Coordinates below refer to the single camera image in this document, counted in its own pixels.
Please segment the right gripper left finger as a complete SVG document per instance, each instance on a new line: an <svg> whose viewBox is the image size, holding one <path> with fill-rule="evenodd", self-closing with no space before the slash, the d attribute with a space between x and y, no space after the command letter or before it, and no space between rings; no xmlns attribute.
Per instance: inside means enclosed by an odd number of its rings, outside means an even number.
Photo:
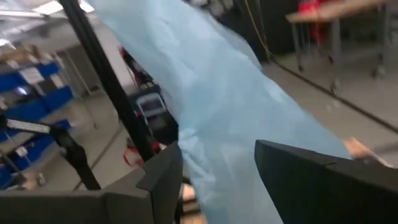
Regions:
<svg viewBox="0 0 398 224"><path fill-rule="evenodd" d="M101 190L0 192L0 224L172 224L182 185L178 144Z"/></svg>

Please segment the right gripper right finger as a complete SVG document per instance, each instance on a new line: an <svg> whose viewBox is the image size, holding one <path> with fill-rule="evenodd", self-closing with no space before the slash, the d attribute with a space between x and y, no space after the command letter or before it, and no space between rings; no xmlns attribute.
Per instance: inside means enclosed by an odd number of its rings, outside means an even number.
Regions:
<svg viewBox="0 0 398 224"><path fill-rule="evenodd" d="M254 159L284 224L398 224L398 169L265 140Z"/></svg>

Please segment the light blue trash bag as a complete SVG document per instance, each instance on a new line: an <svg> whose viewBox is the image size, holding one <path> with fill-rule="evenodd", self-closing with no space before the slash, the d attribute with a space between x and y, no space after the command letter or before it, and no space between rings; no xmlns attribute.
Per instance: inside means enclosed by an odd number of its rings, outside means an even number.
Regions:
<svg viewBox="0 0 398 224"><path fill-rule="evenodd" d="M349 158L209 13L183 0L88 2L159 84L208 224L282 224L254 161L258 139Z"/></svg>

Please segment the black slanted pole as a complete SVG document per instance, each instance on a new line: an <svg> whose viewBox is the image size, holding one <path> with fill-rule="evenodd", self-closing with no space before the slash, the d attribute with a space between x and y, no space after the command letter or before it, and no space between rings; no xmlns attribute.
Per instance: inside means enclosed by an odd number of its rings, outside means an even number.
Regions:
<svg viewBox="0 0 398 224"><path fill-rule="evenodd" d="M81 46L84 48L103 88L118 112L119 118L133 140L140 156L146 162L154 156L139 119L78 0L57 0L68 17Z"/></svg>

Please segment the blue storage bin rack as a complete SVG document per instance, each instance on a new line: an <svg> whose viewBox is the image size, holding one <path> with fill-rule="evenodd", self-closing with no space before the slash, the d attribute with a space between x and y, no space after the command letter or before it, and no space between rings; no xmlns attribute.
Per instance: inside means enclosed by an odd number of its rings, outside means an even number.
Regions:
<svg viewBox="0 0 398 224"><path fill-rule="evenodd" d="M54 60L0 73L0 113L70 129L63 112L74 96L61 74L62 68ZM17 185L21 175L44 184L44 168L57 149L49 135L0 127L0 190Z"/></svg>

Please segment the wooden top metal table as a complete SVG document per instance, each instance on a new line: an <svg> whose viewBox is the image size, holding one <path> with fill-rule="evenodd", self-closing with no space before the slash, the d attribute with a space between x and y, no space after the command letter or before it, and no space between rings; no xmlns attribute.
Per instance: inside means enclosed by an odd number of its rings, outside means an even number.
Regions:
<svg viewBox="0 0 398 224"><path fill-rule="evenodd" d="M389 16L388 4L398 0L336 0L319 4L318 7L297 11L285 16L292 28L292 38L294 42L297 68L300 72L304 71L301 47L299 44L298 25L304 23L329 23L331 29L331 59L336 68L336 75L330 83L330 91L333 95L338 95L341 91L340 71L343 65L341 43L341 20L370 9L378 9L380 12L379 21L379 43L376 48L378 64L373 72L380 77L385 74L384 57L388 46Z"/></svg>

